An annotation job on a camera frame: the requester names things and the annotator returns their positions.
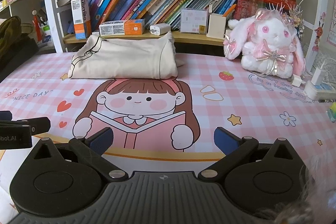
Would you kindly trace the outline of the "pink checkered desk mat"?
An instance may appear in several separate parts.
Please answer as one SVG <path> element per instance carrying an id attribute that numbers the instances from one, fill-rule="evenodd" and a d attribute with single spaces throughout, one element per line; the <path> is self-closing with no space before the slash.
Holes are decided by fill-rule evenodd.
<path id="1" fill-rule="evenodd" d="M 222 57 L 180 54 L 178 77 L 70 79 L 72 53 L 40 55 L 1 83 L 11 121 L 48 117 L 33 146 L 1 149 L 1 223 L 335 223 L 335 123 L 328 103 Z M 113 130 L 108 182 L 69 141 Z M 223 127 L 259 147 L 221 182 Z"/>

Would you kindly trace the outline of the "olive green garment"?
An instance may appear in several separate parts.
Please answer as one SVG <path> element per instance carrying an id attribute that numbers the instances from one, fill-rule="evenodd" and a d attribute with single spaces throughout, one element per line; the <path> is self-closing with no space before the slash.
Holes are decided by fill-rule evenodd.
<path id="1" fill-rule="evenodd" d="M 12 16 L 1 19 L 1 61 L 9 59 L 17 46 L 22 34 L 21 19 Z"/>

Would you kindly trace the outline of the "white power strip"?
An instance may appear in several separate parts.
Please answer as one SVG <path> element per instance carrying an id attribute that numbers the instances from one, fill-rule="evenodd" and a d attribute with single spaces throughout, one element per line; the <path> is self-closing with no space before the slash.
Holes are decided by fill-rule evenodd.
<path id="1" fill-rule="evenodd" d="M 322 83 L 315 86 L 310 80 L 306 82 L 303 90 L 304 96 L 310 98 L 311 100 L 334 100 L 335 99 L 335 88 L 329 84 Z"/>

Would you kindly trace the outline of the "orange blue white tall box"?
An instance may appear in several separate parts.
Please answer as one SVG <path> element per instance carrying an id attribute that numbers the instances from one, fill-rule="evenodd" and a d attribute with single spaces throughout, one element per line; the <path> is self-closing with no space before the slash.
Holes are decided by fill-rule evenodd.
<path id="1" fill-rule="evenodd" d="M 92 34 L 88 0 L 72 0 L 71 10 L 75 38 L 87 39 Z"/>

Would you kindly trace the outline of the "white orange flat box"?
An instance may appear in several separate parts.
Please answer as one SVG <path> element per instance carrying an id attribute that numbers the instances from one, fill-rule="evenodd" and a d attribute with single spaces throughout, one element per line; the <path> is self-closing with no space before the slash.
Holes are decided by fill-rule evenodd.
<path id="1" fill-rule="evenodd" d="M 145 29 L 144 19 L 113 20 L 100 24 L 101 36 L 141 35 Z"/>

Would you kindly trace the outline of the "beige pen holder box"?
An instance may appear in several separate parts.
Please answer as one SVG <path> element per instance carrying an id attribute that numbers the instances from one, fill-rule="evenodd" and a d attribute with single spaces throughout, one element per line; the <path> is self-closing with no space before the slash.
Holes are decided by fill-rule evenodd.
<path id="1" fill-rule="evenodd" d="M 226 31 L 226 17 L 221 14 L 211 13 L 206 36 L 214 39 L 224 39 Z"/>

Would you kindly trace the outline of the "beige drawstring storage bag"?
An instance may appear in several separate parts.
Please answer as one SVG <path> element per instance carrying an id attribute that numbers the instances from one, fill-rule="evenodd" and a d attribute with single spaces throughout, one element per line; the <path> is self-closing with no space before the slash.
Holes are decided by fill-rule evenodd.
<path id="1" fill-rule="evenodd" d="M 70 79 L 169 79 L 177 77 L 177 59 L 171 32 L 156 39 L 107 39 L 91 35 L 72 57 Z"/>

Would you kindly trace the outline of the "white square box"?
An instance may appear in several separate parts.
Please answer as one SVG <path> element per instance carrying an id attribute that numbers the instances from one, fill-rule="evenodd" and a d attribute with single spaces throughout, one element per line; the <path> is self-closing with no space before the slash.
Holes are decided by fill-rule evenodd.
<path id="1" fill-rule="evenodd" d="M 180 32 L 206 34 L 209 12 L 200 9 L 183 9 L 181 11 Z"/>

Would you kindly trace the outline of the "white charger plug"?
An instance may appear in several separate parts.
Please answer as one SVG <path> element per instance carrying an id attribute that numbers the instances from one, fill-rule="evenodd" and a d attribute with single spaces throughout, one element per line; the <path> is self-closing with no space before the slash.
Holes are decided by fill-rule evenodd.
<path id="1" fill-rule="evenodd" d="M 316 68 L 314 75 L 311 79 L 311 83 L 314 86 L 320 86 L 322 84 L 325 72 L 321 68 Z"/>

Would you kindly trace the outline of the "white green wipes tub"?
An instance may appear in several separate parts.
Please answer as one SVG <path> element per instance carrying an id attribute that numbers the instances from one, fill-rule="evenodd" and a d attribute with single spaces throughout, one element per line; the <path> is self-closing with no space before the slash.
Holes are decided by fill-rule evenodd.
<path id="1" fill-rule="evenodd" d="M 54 42 L 52 40 L 50 26 L 49 25 L 42 26 L 41 32 L 42 32 L 42 43 L 45 43 L 48 46 L 53 46 Z"/>

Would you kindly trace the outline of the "pink white bunny plush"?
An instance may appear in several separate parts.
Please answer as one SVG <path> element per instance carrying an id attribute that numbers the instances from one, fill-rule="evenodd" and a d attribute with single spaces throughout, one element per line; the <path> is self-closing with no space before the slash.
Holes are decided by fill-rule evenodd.
<path id="1" fill-rule="evenodd" d="M 297 30 L 280 11 L 258 9 L 254 16 L 228 21 L 231 32 L 223 42 L 224 56 L 241 57 L 241 66 L 263 76 L 289 79 L 306 67 Z"/>

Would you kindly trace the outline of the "green yellow eraser block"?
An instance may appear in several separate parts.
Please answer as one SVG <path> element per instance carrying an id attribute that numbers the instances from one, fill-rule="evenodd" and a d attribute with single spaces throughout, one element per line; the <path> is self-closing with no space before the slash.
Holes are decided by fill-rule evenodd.
<path id="1" fill-rule="evenodd" d="M 333 104 L 327 109 L 327 115 L 331 122 L 336 122 L 336 103 Z"/>

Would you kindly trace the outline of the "small white adapter box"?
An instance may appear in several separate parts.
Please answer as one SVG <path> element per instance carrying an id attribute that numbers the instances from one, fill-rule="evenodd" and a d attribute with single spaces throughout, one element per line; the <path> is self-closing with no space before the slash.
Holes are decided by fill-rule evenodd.
<path id="1" fill-rule="evenodd" d="M 160 23 L 151 25 L 149 31 L 153 35 L 164 35 L 171 31 L 171 26 L 167 23 Z"/>

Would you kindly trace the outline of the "red figurine pen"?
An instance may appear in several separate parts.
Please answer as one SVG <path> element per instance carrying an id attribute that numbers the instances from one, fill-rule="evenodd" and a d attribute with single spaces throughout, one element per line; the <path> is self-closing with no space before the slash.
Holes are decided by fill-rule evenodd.
<path id="1" fill-rule="evenodd" d="M 37 11 L 33 10 L 32 15 L 33 15 L 33 24 L 34 24 L 34 27 L 35 27 L 35 32 L 37 34 L 37 39 L 38 39 L 38 42 L 41 43 L 42 40 L 43 40 L 43 37 L 42 37 L 42 33 L 41 33 L 41 28 L 40 28 L 39 22 L 38 22 Z"/>

